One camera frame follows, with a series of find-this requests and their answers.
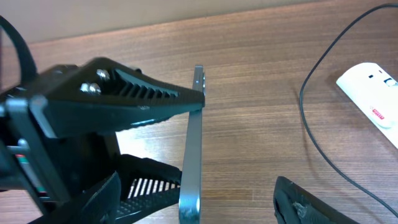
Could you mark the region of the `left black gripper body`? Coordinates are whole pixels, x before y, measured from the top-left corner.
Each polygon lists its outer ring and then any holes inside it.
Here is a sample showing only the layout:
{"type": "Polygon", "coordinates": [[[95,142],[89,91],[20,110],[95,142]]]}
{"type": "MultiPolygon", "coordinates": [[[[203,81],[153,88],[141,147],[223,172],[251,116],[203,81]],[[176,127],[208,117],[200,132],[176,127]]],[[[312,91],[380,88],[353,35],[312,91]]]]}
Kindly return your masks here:
{"type": "Polygon", "coordinates": [[[56,65],[30,83],[1,92],[1,189],[26,190],[50,213],[103,180],[120,153],[115,133],[48,138],[30,111],[30,98],[59,86],[78,70],[56,65]]]}

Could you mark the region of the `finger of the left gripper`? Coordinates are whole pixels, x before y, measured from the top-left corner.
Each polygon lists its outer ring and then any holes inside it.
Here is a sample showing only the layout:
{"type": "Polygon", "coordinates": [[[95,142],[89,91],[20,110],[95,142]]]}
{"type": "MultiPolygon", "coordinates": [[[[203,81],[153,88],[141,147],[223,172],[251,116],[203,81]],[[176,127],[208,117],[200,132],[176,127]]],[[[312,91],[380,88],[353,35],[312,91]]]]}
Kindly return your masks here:
{"type": "Polygon", "coordinates": [[[118,156],[114,166],[121,180],[116,223],[132,224],[178,203],[179,168],[129,154],[118,156]]]}
{"type": "Polygon", "coordinates": [[[155,80],[104,57],[67,72],[44,97],[43,131],[49,138],[122,131],[205,105],[198,90],[155,80]]]}

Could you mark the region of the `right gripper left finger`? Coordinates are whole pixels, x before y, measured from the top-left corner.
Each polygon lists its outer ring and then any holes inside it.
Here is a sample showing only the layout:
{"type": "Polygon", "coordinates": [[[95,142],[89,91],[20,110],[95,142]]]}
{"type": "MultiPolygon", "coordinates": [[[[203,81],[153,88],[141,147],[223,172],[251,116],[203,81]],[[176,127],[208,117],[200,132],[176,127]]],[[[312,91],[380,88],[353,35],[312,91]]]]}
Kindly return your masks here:
{"type": "Polygon", "coordinates": [[[120,196],[121,181],[114,172],[77,198],[29,224],[113,224],[120,196]]]}

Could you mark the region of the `cyan screen Galaxy smartphone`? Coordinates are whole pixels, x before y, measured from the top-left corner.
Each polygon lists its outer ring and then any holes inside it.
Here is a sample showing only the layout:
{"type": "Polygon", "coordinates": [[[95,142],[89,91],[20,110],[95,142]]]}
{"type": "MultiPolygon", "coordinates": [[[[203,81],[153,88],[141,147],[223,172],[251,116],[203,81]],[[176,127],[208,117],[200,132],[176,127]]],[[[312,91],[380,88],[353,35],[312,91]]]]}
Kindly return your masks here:
{"type": "Polygon", "coordinates": [[[178,203],[178,218],[183,224],[200,223],[201,217],[201,158],[202,158],[202,109],[205,106],[205,71],[202,65],[194,68],[192,91],[182,179],[178,203]]]}

